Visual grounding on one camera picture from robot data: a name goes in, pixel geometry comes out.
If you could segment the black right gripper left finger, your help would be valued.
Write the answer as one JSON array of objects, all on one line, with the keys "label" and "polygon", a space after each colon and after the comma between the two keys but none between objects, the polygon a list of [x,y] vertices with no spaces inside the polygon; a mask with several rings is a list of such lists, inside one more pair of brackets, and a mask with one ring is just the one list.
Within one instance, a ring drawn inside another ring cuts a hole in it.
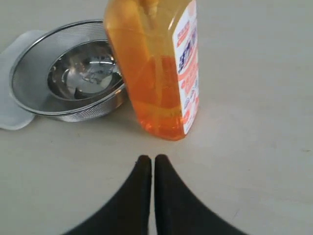
[{"label": "black right gripper left finger", "polygon": [[150,215],[152,161],[138,157],[116,194],[67,235],[147,235]]}]

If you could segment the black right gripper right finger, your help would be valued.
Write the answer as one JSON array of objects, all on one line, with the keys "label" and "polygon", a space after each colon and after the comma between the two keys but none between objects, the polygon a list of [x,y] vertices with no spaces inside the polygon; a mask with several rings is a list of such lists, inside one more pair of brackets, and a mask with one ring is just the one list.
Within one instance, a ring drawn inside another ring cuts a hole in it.
[{"label": "black right gripper right finger", "polygon": [[155,158],[154,201],[159,235],[243,235],[202,203],[166,155]]}]

